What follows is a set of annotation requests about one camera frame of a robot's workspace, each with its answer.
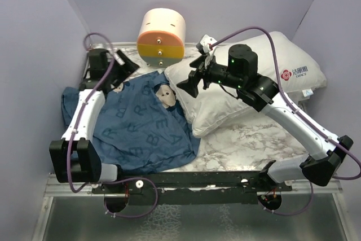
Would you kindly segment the blue patterned pillowcase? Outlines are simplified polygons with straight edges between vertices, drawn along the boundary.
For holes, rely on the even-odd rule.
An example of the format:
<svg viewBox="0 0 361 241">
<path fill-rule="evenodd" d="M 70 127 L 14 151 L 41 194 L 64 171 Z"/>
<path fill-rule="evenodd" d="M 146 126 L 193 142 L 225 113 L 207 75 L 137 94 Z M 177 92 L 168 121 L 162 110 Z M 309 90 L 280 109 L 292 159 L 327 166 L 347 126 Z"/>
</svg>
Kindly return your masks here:
<svg viewBox="0 0 361 241">
<path fill-rule="evenodd" d="M 101 162 L 134 174 L 184 166 L 196 159 L 199 145 L 169 81 L 159 72 L 128 80 L 110 92 L 93 134 Z"/>
</svg>

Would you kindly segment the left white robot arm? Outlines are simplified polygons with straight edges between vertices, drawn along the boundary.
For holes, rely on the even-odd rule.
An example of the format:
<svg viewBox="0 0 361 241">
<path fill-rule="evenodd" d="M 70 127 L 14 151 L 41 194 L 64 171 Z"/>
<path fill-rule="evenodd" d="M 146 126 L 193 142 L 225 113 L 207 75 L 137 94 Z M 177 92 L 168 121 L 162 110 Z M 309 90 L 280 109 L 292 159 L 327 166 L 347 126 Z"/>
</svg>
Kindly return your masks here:
<svg viewBox="0 0 361 241">
<path fill-rule="evenodd" d="M 120 49 L 91 49 L 88 68 L 79 85 L 78 102 L 71 122 L 60 140 L 49 146 L 55 175 L 60 183 L 105 182 L 114 193 L 124 188 L 120 168 L 101 162 L 93 146 L 96 121 L 113 87 L 120 86 L 139 69 Z"/>
</svg>

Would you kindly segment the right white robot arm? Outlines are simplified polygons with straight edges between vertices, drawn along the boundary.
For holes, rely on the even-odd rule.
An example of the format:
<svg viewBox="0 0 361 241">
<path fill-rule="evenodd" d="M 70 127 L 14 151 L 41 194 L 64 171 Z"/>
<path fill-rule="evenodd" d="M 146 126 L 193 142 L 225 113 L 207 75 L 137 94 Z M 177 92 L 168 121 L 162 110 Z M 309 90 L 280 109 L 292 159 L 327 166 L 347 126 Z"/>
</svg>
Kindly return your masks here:
<svg viewBox="0 0 361 241">
<path fill-rule="evenodd" d="M 251 106 L 290 133 L 306 149 L 303 157 L 284 161 L 272 160 L 255 177 L 257 185 L 271 191 L 280 183 L 306 179 L 325 187 L 342 164 L 353 140 L 339 137 L 320 126 L 295 105 L 269 77 L 258 73 L 258 56 L 243 44 L 228 50 L 228 65 L 216 63 L 215 56 L 202 55 L 194 60 L 188 79 L 177 87 L 192 97 L 198 96 L 198 84 L 207 89 L 211 83 L 236 90 L 237 98 Z"/>
</svg>

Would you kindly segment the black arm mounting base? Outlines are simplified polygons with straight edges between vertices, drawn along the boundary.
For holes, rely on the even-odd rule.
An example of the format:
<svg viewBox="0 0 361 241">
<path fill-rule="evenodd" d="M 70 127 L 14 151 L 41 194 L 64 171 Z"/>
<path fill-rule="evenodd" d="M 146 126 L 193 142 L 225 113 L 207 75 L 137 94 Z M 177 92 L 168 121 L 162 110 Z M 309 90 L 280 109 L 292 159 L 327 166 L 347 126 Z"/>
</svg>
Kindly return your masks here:
<svg viewBox="0 0 361 241">
<path fill-rule="evenodd" d="M 137 177 L 124 184 L 92 189 L 107 200 L 125 200 L 130 205 L 257 204 L 258 195 L 290 192 L 284 182 L 267 185 L 258 179 L 258 170 L 220 172 L 161 172 L 145 175 L 147 181 L 136 187 Z"/>
</svg>

